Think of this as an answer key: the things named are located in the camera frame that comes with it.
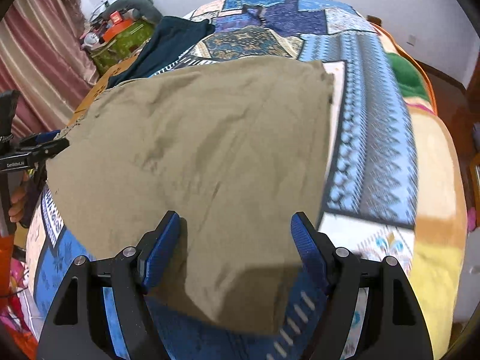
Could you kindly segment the person's left hand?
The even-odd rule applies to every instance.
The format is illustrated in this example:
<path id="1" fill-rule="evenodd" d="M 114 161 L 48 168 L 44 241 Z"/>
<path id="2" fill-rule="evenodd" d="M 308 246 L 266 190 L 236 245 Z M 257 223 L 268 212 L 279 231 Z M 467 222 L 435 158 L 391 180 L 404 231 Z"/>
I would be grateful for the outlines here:
<path id="1" fill-rule="evenodd" d="M 24 216 L 26 200 L 27 190 L 22 184 L 10 196 L 10 209 L 8 211 L 10 222 L 15 224 L 21 221 Z"/>

